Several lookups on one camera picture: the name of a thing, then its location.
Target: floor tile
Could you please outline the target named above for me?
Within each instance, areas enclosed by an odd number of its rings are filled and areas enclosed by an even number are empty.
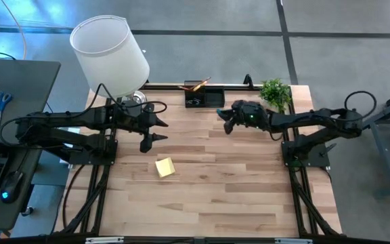
[[[64,194],[61,186],[35,186],[28,206],[34,208],[29,216],[19,215],[10,237],[31,237],[50,234],[56,221]]]
[[[281,37],[136,36],[150,65],[151,82],[254,83],[281,78],[289,84]]]
[[[378,109],[390,98],[390,40],[291,39],[299,84],[309,85],[316,108],[342,108],[356,90],[372,92]],[[364,95],[350,99],[364,114],[371,105]],[[374,191],[390,186],[369,130],[354,139],[339,138],[330,152],[333,190],[343,232],[350,237],[390,241],[390,197]]]
[[[390,0],[283,0],[288,31],[390,33]]]
[[[49,105],[55,112],[82,110],[89,87],[81,66],[74,54],[70,35],[25,34],[29,60],[58,61],[61,68],[49,96]],[[21,59],[22,38],[19,33],[0,33],[0,52]]]
[[[128,19],[132,29],[280,31],[275,0],[15,0],[22,25],[75,27],[99,15]],[[0,24],[14,24],[0,2]]]

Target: computer mouse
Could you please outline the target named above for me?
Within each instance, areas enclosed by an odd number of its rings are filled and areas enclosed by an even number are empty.
[[[6,175],[1,185],[1,200],[3,203],[13,203],[19,197],[20,185],[24,173],[13,171]]]

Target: scissors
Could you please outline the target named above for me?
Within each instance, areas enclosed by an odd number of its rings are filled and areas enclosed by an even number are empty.
[[[12,100],[12,95],[9,93],[3,93],[0,91],[0,124],[1,124],[1,117],[5,108],[5,105],[7,105],[8,102]]]

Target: white lamp shade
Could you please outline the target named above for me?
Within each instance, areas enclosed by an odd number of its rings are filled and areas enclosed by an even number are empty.
[[[127,96],[148,79],[150,67],[124,18],[90,18],[72,31],[70,44],[93,91],[103,83],[115,98]],[[99,95],[108,97],[103,88]]]

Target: wooden tabletop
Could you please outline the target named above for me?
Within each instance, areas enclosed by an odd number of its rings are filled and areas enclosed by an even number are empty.
[[[313,108],[306,85],[294,85],[296,113]],[[139,152],[142,137],[118,130],[116,163],[111,167],[101,235],[168,237],[297,237],[288,171],[280,142],[266,132],[242,126],[231,135],[214,108],[185,108],[182,91],[144,91],[168,109],[158,116],[169,127],[152,131],[169,137]],[[225,107],[234,100],[260,101],[257,91],[225,92]],[[91,102],[90,92],[87,104]],[[98,98],[95,106],[105,103]],[[316,126],[303,127],[310,134]],[[83,128],[83,134],[91,131]],[[171,157],[176,172],[159,178],[155,161]],[[70,191],[70,221],[85,202],[91,166],[85,166]],[[67,184],[74,170],[70,172]],[[332,187],[326,172],[308,168],[313,202],[326,221],[341,232]],[[307,211],[303,207],[309,230]],[[91,212],[90,227],[95,214]],[[55,230],[62,229],[61,209]]]

